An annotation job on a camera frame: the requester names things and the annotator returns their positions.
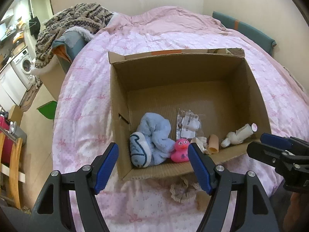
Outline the beige tan sock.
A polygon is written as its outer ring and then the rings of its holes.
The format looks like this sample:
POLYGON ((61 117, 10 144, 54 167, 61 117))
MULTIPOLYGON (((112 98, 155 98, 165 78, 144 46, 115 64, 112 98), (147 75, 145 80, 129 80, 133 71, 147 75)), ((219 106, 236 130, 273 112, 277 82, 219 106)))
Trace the beige tan sock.
POLYGON ((215 134, 210 135, 208 151, 210 154, 217 154, 219 152, 219 138, 215 134))
POLYGON ((210 202, 211 196, 205 191, 199 191, 196 194, 197 210, 200 212, 206 211, 210 202))

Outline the cream ruffled scrunchie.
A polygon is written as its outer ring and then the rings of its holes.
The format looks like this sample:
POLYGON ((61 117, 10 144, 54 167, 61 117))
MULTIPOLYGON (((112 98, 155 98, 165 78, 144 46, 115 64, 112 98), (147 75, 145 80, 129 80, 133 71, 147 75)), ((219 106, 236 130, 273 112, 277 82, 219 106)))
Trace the cream ruffled scrunchie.
POLYGON ((203 154, 210 155, 206 137, 194 137, 190 143, 196 143, 203 154))

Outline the clear plastic packet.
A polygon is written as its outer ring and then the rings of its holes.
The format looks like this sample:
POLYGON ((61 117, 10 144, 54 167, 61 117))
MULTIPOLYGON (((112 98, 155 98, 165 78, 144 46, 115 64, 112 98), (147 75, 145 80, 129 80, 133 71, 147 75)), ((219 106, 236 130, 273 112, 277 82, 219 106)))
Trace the clear plastic packet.
POLYGON ((176 139, 191 140, 194 137, 203 137, 202 123, 204 120, 204 114, 195 114, 189 109, 179 108, 177 110, 176 139))

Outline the pink rubber duck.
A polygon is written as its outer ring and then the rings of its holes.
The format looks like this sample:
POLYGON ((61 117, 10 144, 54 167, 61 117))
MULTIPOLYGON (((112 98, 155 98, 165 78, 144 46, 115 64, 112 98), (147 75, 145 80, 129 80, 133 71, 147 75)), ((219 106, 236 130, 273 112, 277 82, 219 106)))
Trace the pink rubber duck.
POLYGON ((188 146, 190 142, 185 139, 181 138, 178 139, 174 144, 174 151, 171 154, 171 160, 175 163, 183 163, 188 162, 188 146))

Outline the blue fluffy whale sock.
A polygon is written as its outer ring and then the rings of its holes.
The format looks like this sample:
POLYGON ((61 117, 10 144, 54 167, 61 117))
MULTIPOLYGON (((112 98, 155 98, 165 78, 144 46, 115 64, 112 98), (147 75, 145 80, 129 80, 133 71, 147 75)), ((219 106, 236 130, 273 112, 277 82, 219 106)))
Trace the blue fluffy whale sock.
POLYGON ((137 168, 160 165, 170 158, 175 141, 169 138, 169 120, 157 113, 145 113, 137 131, 130 135, 130 158, 137 168))

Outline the wooden chair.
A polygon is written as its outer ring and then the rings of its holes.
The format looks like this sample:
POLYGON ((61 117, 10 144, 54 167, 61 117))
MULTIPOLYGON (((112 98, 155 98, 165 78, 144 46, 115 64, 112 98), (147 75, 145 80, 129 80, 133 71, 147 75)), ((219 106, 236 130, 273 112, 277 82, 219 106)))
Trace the wooden chair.
POLYGON ((9 166, 1 163, 1 173, 8 176, 8 200, 14 204, 17 209, 21 209, 20 196, 19 196, 19 182, 23 182, 23 173, 19 172, 20 154, 23 140, 21 138, 16 139, 9 134, 6 130, 1 129, 1 156, 3 153, 3 147, 5 138, 8 138, 13 142, 12 151, 10 154, 9 166))

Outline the brown cardboard box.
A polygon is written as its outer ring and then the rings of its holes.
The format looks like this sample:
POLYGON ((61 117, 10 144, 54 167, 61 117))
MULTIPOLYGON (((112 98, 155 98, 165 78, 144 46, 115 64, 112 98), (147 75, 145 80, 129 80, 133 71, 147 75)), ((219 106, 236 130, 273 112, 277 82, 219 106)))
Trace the brown cardboard box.
POLYGON ((224 139, 245 124, 256 124, 259 139, 270 132, 261 90, 241 48, 165 50, 119 55, 110 52, 110 100, 118 176, 124 181, 175 177, 193 172, 189 162, 166 161, 136 168, 130 159, 129 137, 145 113, 169 120, 176 138, 177 111, 202 117, 206 136, 224 139))

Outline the pink patterned bed quilt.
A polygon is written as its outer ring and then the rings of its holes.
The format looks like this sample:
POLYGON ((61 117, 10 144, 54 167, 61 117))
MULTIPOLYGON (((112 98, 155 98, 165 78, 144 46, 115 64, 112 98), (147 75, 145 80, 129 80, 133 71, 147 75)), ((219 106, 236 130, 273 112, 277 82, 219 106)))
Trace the pink patterned bed quilt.
MULTIPOLYGON (((257 44, 218 20, 173 6, 116 14, 73 61, 59 96, 53 167, 63 173, 90 163, 113 141, 108 53, 242 48, 266 104, 271 131, 308 140, 308 95, 257 44)), ((111 231, 196 231, 195 200, 177 203, 173 179, 123 182, 116 171, 98 195, 111 231)))

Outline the teal headboard pad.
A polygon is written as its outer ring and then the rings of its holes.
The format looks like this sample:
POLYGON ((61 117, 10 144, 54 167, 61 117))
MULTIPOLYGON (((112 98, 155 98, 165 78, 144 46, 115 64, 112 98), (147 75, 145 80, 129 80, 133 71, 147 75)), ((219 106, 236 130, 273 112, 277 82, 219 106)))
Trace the teal headboard pad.
POLYGON ((257 28, 250 26, 247 23, 239 21, 231 16, 213 11, 212 17, 219 20, 226 28, 236 30, 259 45, 270 56, 273 54, 274 47, 277 45, 276 41, 264 34, 257 28))

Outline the green dustpan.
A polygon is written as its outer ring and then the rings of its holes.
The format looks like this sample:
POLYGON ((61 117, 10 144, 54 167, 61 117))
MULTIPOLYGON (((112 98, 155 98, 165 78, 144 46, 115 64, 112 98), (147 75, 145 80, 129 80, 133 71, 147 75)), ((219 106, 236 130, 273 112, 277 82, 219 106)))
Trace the green dustpan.
POLYGON ((54 120, 55 118, 55 112, 57 109, 57 102, 56 101, 50 101, 47 102, 40 107, 37 108, 37 110, 47 119, 54 120))

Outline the white kitchen cabinets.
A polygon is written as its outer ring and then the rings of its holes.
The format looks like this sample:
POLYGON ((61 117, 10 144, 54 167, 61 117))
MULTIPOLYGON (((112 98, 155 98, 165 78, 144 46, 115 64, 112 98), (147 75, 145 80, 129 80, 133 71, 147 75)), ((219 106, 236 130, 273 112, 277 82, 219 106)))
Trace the white kitchen cabinets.
POLYGON ((10 64, 1 69, 1 106, 9 111, 20 106, 27 89, 10 64))

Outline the white washing machine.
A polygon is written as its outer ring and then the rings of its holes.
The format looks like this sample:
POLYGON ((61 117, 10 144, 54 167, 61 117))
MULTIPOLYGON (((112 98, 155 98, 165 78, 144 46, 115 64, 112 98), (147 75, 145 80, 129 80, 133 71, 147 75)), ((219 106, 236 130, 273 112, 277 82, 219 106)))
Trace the white washing machine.
POLYGON ((15 73, 26 87, 27 91, 35 84, 36 79, 31 74, 32 59, 28 49, 25 47, 17 54, 14 59, 10 62, 15 73))

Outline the teal cushion with orange stripe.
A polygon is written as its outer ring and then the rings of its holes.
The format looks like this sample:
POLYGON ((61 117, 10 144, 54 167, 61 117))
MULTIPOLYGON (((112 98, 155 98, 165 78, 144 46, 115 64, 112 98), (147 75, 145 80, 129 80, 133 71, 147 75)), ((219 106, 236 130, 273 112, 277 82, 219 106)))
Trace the teal cushion with orange stripe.
POLYGON ((60 62, 65 74, 79 52, 86 46, 85 38, 76 31, 65 32, 60 38, 52 43, 52 52, 60 62))

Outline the patterned knit blanket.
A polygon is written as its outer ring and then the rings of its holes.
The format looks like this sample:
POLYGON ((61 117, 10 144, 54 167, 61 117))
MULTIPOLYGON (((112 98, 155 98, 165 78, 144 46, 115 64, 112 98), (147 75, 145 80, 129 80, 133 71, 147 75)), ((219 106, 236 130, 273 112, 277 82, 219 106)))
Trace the patterned knit blanket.
POLYGON ((58 12, 45 22, 45 29, 38 34, 33 69, 43 69, 49 64, 54 56, 52 43, 65 32, 80 32, 90 41, 100 29, 108 25, 112 17, 113 13, 98 3, 78 3, 58 12))

